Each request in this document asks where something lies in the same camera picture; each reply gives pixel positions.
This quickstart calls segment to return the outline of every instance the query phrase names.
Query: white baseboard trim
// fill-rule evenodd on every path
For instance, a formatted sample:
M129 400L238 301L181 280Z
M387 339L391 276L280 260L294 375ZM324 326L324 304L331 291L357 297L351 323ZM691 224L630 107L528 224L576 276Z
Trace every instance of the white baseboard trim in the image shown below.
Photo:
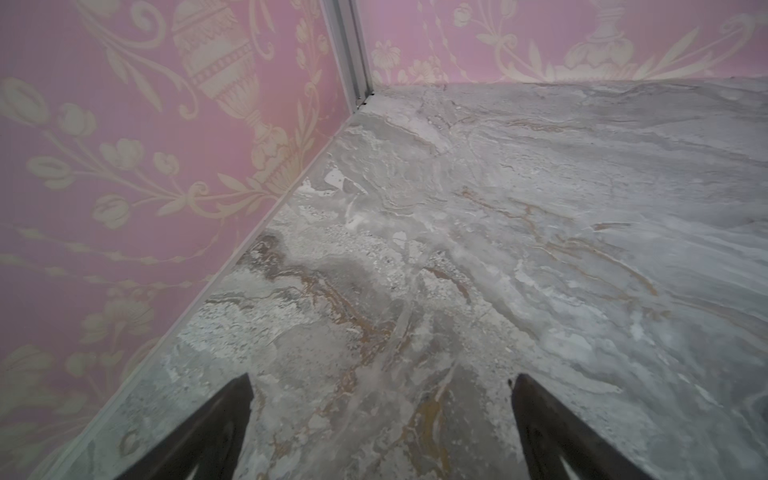
M266 228L267 224L277 214L277 211L293 196L293 192L296 191L299 185L304 182L309 172L318 163L318 159L322 157L328 150L334 139L341 133L354 118L354 115L350 115L339 127L339 130L331 136L323 149L312 159L310 164L304 168L301 175L291 185L290 189L270 208L270 211L266 216L259 221L256 227L245 237L240 246L230 256L229 260L219 269L214 278L208 282L208 284L197 294L194 301L185 309L185 311L174 322L170 329L162 336L157 345L147 354L147 358L139 364L136 369L125 379L125 382L120 386L117 392L107 401L106 404L99 410L96 416L88 423L85 429L75 437L69 444L69 446L59 455L56 461L51 464L51 467L42 477L43 480L59 480L62 478L72 467L74 461L78 459L80 455L85 451L88 443L93 440L96 435L104 428L104 425L109 422L109 419L117 411L118 407L133 392L134 388L138 385L139 381L145 377L147 369L151 365L156 363L166 351L170 348L170 340L173 339L182 327L187 325L187 322L203 305L205 300L214 292L216 287L221 282L221 279L229 273L234 267L235 263L246 252L248 247L255 241L255 239L261 235Z

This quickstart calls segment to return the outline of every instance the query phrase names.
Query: marble slab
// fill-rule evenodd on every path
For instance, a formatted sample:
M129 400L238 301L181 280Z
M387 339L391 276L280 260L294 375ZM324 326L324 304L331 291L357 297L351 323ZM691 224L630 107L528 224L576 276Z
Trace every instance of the marble slab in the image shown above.
M379 91L68 478L229 379L238 478L527 478L529 372L655 478L768 472L768 81Z

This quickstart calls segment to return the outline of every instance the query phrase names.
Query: gray marble surface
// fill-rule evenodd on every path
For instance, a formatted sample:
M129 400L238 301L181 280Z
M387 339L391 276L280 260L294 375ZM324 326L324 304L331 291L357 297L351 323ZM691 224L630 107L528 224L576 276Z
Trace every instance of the gray marble surface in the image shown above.
M69 478L229 379L238 478L526 478L529 372L654 477L768 472L768 81L377 92Z

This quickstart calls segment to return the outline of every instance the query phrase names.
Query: pink wall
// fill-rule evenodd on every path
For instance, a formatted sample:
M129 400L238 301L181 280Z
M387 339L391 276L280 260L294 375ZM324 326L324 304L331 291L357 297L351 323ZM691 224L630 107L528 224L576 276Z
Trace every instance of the pink wall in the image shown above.
M768 74L764 0L359 0L378 84Z
M3 478L45 470L349 116L317 0L155 3L2 6Z

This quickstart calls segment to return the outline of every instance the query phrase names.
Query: floral wallpaper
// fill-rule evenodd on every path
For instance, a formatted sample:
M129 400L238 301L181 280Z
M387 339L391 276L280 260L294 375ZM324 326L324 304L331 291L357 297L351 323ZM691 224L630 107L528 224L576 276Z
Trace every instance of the floral wallpaper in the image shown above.
M0 476L40 478L350 112L318 0L2 13Z
M768 74L764 0L359 0L375 84Z

